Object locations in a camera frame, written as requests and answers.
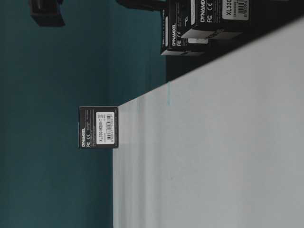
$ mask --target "dynamixel logo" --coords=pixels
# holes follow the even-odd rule
[[[86,129],[84,128],[84,129],[82,129],[81,130],[81,135],[82,135],[82,147],[86,147]]]
[[[205,0],[200,0],[200,21],[205,22],[205,13],[206,13],[206,2]]]
[[[172,46],[176,46],[176,24],[172,25]]]

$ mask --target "stacked boxes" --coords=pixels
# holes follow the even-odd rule
[[[181,0],[182,37],[231,39],[249,29],[252,0]]]
[[[180,0],[168,0],[168,8],[162,10],[161,55],[199,56],[210,49],[206,39],[182,38],[183,26]]]

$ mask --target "black object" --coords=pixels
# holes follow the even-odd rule
[[[78,145],[80,149],[118,147],[118,108],[79,107]]]
[[[61,27],[64,20],[60,12],[63,0],[29,0],[31,17],[40,26]]]
[[[251,26],[249,31],[230,40],[212,40],[212,51],[200,57],[167,56],[167,82],[304,16],[302,1],[299,0],[251,1]]]
[[[119,4],[138,10],[161,11],[167,8],[167,3],[160,0],[116,0]]]
[[[206,39],[181,38],[182,17],[179,0],[168,0],[168,8],[161,12],[163,56],[200,56],[210,50]]]
[[[231,39],[249,29],[251,0],[181,2],[184,14],[183,38]]]

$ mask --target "teal wall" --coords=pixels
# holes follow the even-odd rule
[[[40,28],[27,0],[1,4],[0,227],[110,228],[112,151],[77,148],[77,108],[165,82],[159,13],[65,1],[67,26]]]

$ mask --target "barcode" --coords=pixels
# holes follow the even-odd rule
[[[244,17],[246,18],[247,15],[247,0],[238,0],[238,13],[244,14]]]
[[[113,116],[112,115],[107,115],[106,116],[106,138],[107,140],[113,140],[113,134],[114,134],[114,130],[113,130]]]

